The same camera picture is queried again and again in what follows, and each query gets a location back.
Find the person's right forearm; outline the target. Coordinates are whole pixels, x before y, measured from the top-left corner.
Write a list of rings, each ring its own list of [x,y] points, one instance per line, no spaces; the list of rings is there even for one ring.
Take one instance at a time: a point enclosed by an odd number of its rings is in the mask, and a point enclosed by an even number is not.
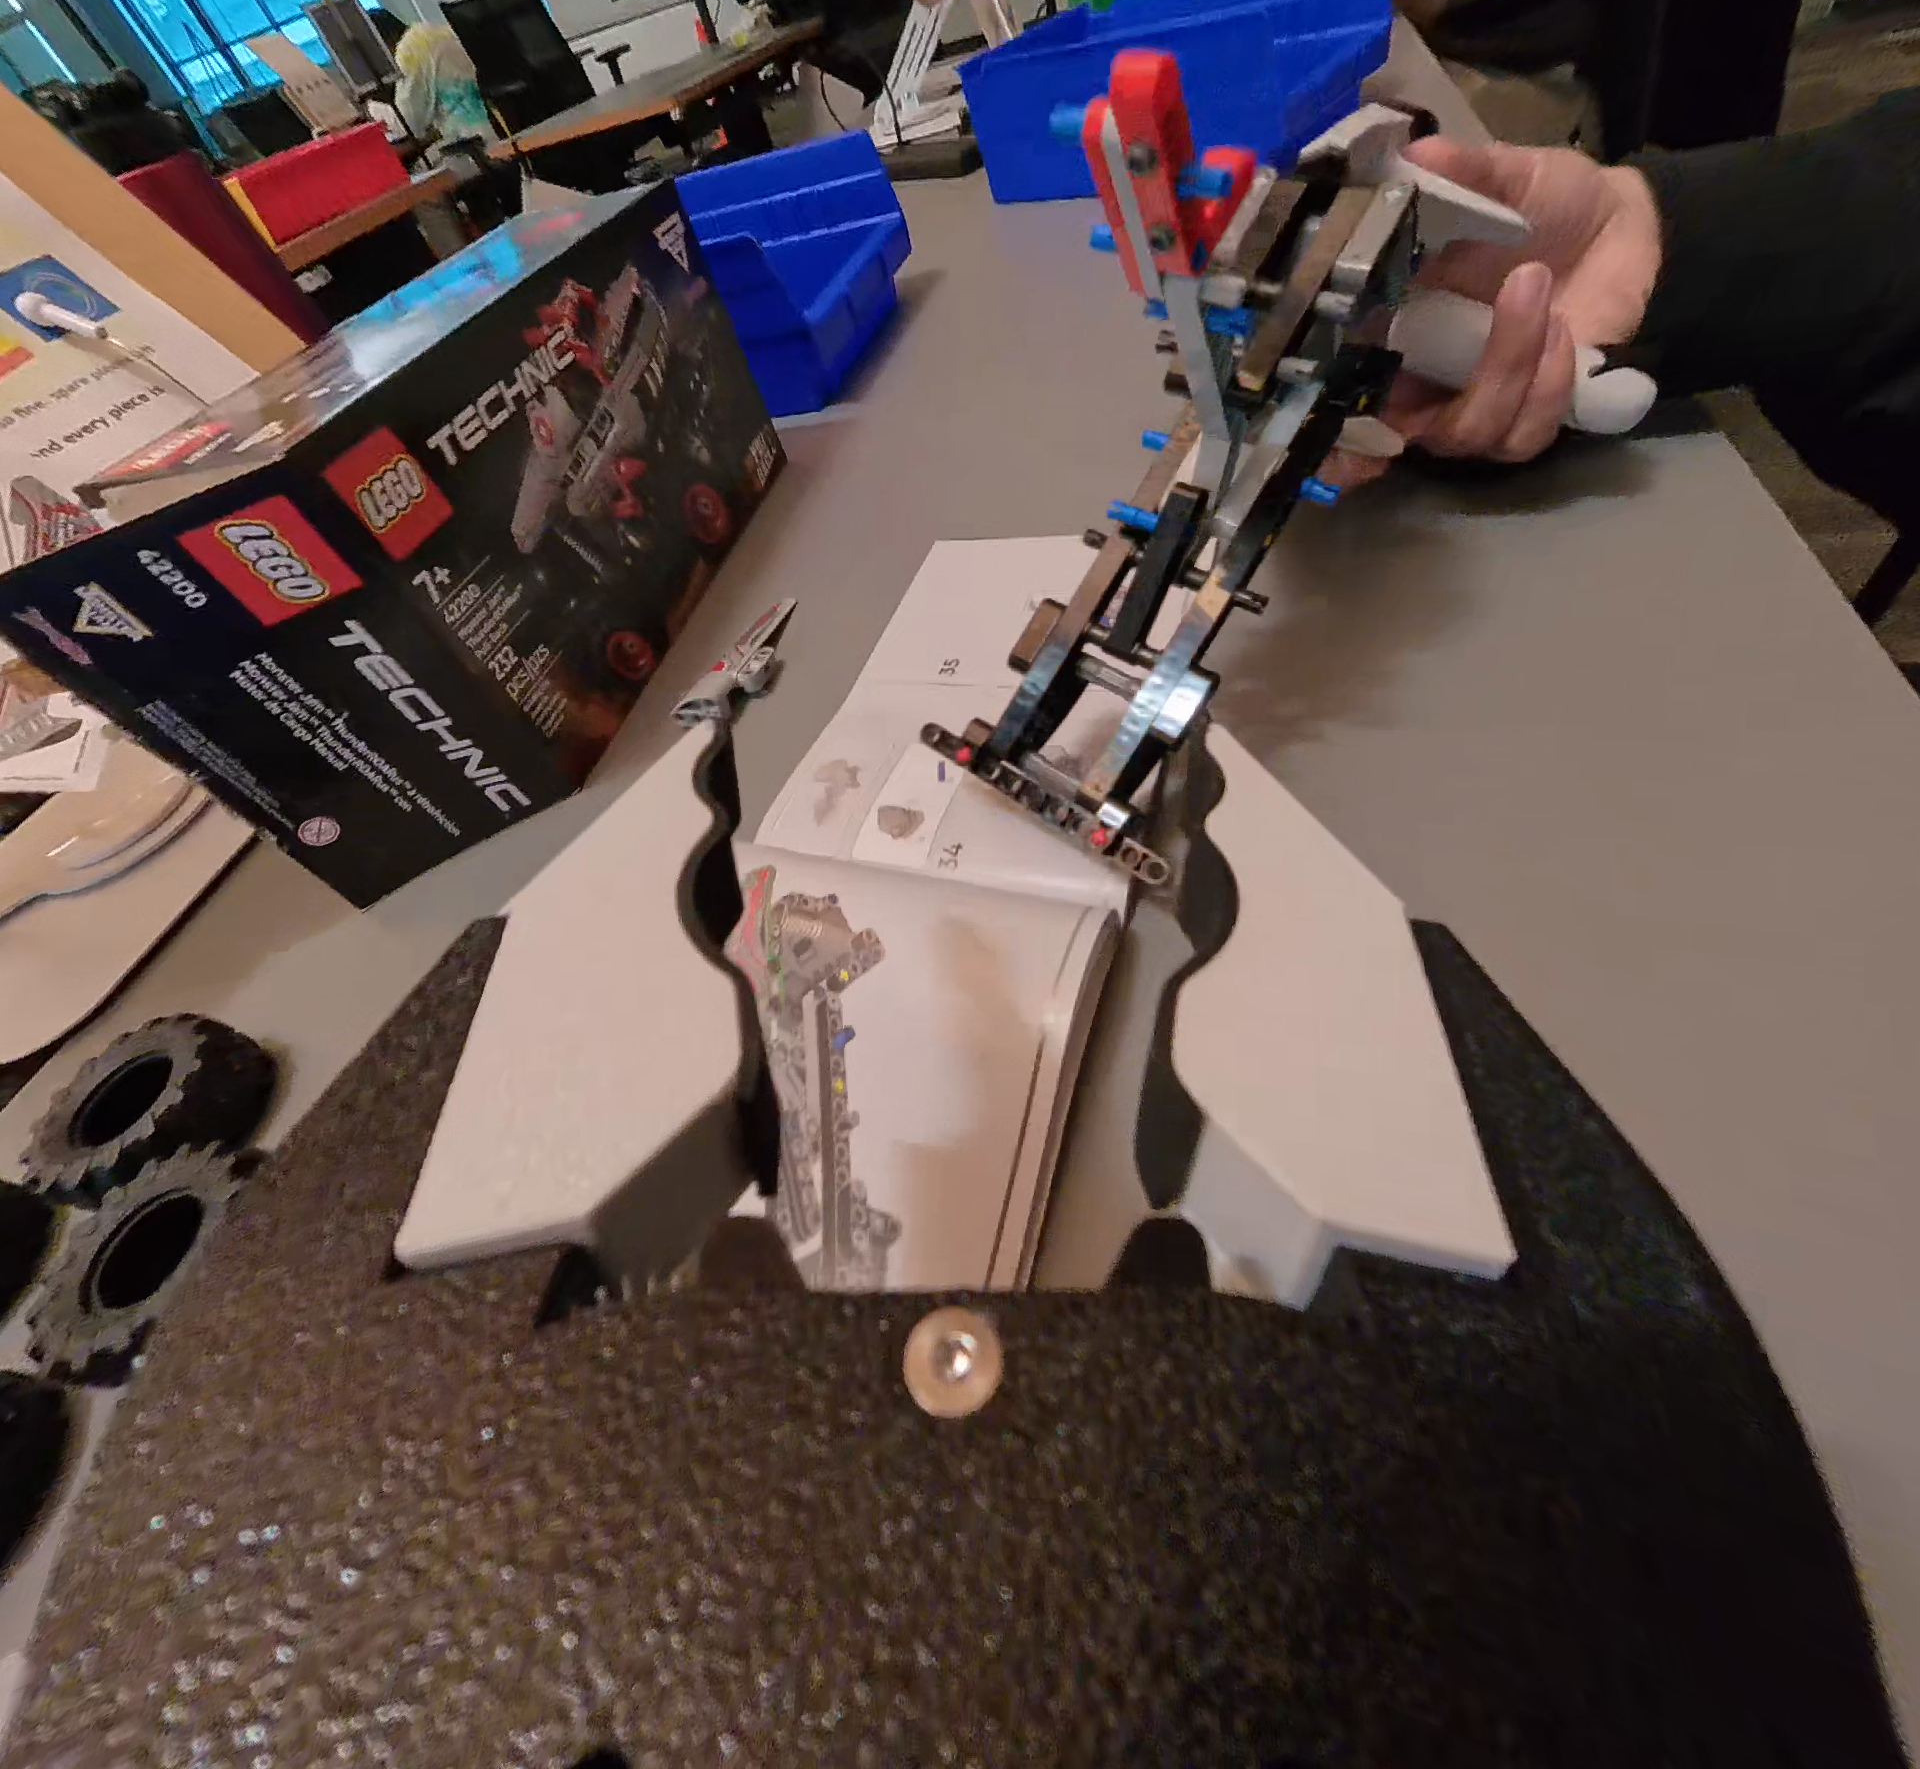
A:
[[[1662,262],[1624,345],[1663,392],[1745,387],[1825,484],[1916,523],[1916,89],[1775,138],[1630,157]]]

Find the person's right hand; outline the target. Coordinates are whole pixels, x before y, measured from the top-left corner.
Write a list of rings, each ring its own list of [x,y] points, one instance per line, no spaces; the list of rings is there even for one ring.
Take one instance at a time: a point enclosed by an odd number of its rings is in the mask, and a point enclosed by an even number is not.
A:
[[[1662,224],[1634,168],[1576,148],[1465,147],[1432,134],[1403,157],[1527,220],[1527,240],[1454,240],[1419,283],[1490,306],[1472,378],[1399,374],[1376,420],[1406,444],[1469,463],[1528,463],[1561,433],[1580,346],[1634,339],[1662,266]]]

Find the white sticker sheet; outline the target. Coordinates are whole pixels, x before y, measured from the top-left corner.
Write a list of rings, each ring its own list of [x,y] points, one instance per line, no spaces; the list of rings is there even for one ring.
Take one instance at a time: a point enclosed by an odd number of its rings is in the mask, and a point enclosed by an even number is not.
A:
[[[1,1063],[103,1008],[251,848],[192,774],[1,654]]]

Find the toy brick vehicle frame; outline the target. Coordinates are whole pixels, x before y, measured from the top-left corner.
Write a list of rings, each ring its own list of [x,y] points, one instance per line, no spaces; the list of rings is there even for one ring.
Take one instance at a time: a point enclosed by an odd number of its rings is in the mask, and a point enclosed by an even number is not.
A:
[[[1237,612],[1264,608],[1253,583],[1269,552],[1297,509],[1319,503],[1307,500],[1319,481],[1302,484],[1277,526],[1258,523],[1215,558],[1215,490],[1277,365],[1386,345],[1392,309],[1319,316],[1302,275],[1258,312],[1208,305],[1210,249],[1270,167],[1251,148],[1195,148],[1172,55],[1119,52],[1105,95],[1053,117],[1055,133],[1079,121],[1116,257],[1171,345],[1190,443],[1171,433],[1134,503],[1083,536],[1089,562],[1068,599],[1036,602],[1007,654],[1019,687],[997,717],[927,723],[920,737],[1068,845],[1158,891],[1171,860],[1151,848],[1148,792],[1205,726],[1215,635]]]

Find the black toy tire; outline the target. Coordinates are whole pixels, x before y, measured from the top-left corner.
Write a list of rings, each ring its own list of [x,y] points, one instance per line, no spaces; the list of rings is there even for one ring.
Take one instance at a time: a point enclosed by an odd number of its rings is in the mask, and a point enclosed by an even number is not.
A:
[[[204,1244],[267,1151],[189,1148],[76,1209],[24,1308],[30,1363],[66,1386],[126,1380]]]
[[[86,1059],[24,1142],[24,1182],[67,1205],[185,1151],[244,1148],[268,1113],[276,1057],[204,1014],[156,1016]]]
[[[56,1489],[70,1436],[67,1395],[36,1376],[1,1372],[1,1573],[30,1543]]]

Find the printed paper sheet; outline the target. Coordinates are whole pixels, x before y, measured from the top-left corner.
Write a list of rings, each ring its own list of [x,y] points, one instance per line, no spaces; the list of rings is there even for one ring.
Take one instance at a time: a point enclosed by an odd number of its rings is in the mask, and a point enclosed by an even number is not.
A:
[[[108,526],[82,484],[255,374],[205,306],[245,302],[128,194],[1,178],[1,568]]]

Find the black office chair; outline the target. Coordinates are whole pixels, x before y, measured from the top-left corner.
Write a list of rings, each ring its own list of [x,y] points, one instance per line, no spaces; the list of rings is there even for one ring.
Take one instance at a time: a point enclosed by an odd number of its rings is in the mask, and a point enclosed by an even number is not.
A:
[[[501,138],[581,107],[594,82],[542,0],[445,0]]]

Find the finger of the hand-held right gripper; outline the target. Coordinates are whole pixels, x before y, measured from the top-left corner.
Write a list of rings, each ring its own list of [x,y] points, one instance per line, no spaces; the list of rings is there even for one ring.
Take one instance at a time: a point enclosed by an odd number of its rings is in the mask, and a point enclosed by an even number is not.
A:
[[[1411,275],[1449,245],[1523,247],[1527,220],[1406,147],[1435,133],[1432,111],[1369,101],[1277,168],[1258,168],[1208,262],[1208,305],[1277,306],[1302,275],[1319,316],[1393,309]]]
[[[1403,454],[1382,423],[1403,355],[1386,345],[1340,345],[1319,359],[1281,359],[1246,425],[1227,484],[1215,490],[1208,542],[1215,558],[1238,536],[1277,526],[1300,496],[1326,503]]]

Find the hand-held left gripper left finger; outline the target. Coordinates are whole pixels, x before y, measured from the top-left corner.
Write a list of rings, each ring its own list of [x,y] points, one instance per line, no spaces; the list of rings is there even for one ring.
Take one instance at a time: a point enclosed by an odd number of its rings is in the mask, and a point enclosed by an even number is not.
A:
[[[781,1106],[723,948],[733,830],[732,726],[695,726],[512,896],[397,1265],[581,1248],[634,1293],[773,1189]]]

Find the small blue plastic bin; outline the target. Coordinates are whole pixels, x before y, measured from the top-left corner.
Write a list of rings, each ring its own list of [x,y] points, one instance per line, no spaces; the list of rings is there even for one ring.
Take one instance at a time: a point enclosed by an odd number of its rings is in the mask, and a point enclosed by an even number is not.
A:
[[[891,321],[908,255],[871,134],[683,171],[676,199],[766,411],[827,411]]]

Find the large blue plastic bin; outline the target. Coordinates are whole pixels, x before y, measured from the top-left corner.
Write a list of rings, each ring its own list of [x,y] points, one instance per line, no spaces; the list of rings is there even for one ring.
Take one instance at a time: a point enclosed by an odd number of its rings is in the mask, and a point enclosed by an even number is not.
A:
[[[966,58],[957,81],[997,203],[1089,199],[1082,147],[1053,134],[1053,114],[1105,95],[1119,52],[1175,58],[1198,148],[1230,144],[1284,168],[1357,110],[1392,19],[1392,0],[1112,0]]]

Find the black toy set box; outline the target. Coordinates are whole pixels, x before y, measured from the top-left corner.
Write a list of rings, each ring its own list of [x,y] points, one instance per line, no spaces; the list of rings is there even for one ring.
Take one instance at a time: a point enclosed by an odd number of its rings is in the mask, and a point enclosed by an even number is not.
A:
[[[587,780],[782,463],[683,191],[573,199],[86,481],[1,637],[363,909]]]

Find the brown wooden table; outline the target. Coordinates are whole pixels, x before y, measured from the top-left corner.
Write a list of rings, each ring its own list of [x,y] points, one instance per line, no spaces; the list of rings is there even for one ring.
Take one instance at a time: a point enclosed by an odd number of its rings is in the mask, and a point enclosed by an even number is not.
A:
[[[766,154],[773,138],[753,82],[766,69],[794,66],[824,31],[824,16],[809,16],[742,45],[703,45],[488,144],[485,157],[573,191],[607,194],[629,187],[629,163],[649,133],[699,114],[723,133],[723,163]]]

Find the white instruction booklet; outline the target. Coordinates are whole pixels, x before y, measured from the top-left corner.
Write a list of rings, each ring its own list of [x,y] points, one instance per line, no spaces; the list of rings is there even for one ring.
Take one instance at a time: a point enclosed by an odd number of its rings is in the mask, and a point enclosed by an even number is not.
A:
[[[993,720],[1007,648],[1089,562],[1072,536],[936,542],[753,842],[728,939],[781,1097],[759,1202],[817,1293],[1016,1288],[1129,914],[920,728]]]

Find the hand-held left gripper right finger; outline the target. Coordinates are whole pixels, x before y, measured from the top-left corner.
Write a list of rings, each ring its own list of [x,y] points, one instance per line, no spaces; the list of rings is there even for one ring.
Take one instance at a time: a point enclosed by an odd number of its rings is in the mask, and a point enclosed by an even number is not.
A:
[[[1172,783],[1172,918],[1134,1158],[1210,1287],[1307,1306],[1332,1261],[1517,1257],[1399,899],[1221,726]]]

